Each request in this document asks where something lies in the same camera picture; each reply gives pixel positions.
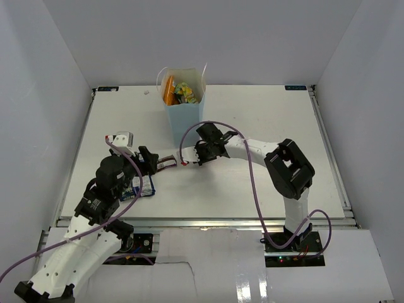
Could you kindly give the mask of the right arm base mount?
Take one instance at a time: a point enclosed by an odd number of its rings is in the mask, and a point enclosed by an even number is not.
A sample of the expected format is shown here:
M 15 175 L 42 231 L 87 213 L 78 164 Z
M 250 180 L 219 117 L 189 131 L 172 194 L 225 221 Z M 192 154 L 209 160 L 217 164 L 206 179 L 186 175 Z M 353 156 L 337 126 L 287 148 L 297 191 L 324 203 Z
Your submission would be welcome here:
M 276 249 L 264 237 L 260 239 L 264 245 L 264 258 L 267 268 L 323 267 L 324 256 L 316 256 L 322 248 L 319 232 L 311 232 L 300 246 L 294 244 L 283 249 Z

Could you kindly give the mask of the orange chips bag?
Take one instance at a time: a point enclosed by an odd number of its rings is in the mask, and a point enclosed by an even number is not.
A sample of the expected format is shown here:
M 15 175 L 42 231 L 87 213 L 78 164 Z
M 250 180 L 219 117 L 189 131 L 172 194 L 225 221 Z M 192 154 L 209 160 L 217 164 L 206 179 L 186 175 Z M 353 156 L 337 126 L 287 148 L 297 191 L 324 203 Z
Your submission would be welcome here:
M 175 103 L 175 84 L 174 84 L 174 77 L 169 76 L 166 81 L 165 91 L 163 95 L 163 101 L 167 106 L 171 106 Z

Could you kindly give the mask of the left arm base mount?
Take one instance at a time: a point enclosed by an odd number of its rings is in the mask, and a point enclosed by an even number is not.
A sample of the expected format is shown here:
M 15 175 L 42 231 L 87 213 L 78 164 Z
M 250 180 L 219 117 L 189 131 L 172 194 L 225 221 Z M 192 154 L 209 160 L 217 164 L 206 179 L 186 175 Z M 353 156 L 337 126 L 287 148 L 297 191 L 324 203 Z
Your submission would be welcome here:
M 148 260 L 148 256 L 153 252 L 153 234 L 133 234 L 126 245 L 118 251 L 117 255 L 111 256 L 106 260 L 106 263 L 120 261 L 134 261 L 135 259 L 144 259 L 147 263 L 153 264 Z

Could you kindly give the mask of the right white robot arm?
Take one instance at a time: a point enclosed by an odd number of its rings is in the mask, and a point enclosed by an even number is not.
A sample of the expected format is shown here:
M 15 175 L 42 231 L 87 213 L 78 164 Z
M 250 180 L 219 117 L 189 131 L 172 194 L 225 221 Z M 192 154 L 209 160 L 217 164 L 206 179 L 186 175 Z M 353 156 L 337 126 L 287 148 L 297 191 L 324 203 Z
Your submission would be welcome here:
M 223 133 L 212 122 L 202 124 L 196 129 L 196 132 L 201 138 L 194 147 L 199 165 L 218 157 L 247 160 L 253 198 L 266 241 L 275 249 L 288 247 L 294 252 L 306 247 L 307 236 L 312 230 L 308 195 L 315 170 L 295 141 L 285 139 L 281 143 L 269 143 L 247 139 L 234 129 Z M 275 243 L 264 224 L 255 188 L 253 163 L 267 169 L 274 188 L 283 197 L 285 207 L 284 244 Z

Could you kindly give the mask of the yellow green candy bag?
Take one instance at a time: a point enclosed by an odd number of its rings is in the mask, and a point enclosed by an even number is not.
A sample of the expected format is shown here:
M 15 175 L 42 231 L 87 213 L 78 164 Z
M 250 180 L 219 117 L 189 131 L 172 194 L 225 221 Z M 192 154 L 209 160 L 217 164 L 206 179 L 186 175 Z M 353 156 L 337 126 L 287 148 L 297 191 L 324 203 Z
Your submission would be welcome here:
M 174 95 L 180 104 L 197 104 L 196 98 L 192 88 L 186 83 L 182 82 L 175 86 Z

